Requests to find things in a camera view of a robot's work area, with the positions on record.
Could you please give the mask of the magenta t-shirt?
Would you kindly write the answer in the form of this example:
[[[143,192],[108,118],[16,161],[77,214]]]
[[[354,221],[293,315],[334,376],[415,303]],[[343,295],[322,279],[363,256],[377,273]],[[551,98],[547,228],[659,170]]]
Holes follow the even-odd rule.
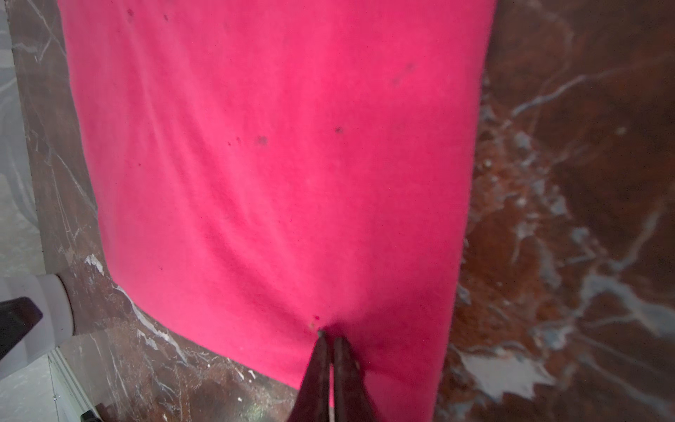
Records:
[[[430,420],[495,3],[58,7],[113,281],[291,386],[346,337],[381,420]]]

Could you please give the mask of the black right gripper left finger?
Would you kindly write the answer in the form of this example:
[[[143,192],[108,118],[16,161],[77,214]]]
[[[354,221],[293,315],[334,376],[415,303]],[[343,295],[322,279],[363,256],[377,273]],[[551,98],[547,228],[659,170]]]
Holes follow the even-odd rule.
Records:
[[[309,364],[287,422],[330,421],[332,352],[325,332],[318,332]]]

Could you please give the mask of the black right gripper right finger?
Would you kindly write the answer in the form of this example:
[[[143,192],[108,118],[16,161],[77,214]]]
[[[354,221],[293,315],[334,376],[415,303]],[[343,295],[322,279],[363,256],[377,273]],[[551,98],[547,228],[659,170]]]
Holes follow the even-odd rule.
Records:
[[[337,422],[376,422],[376,416],[346,338],[333,342],[334,414]]]

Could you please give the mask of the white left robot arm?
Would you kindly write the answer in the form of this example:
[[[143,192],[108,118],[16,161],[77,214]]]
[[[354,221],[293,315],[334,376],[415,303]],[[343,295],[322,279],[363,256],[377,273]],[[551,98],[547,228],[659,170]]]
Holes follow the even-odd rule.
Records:
[[[29,366],[74,334],[70,300],[55,274],[1,279],[1,377]]]

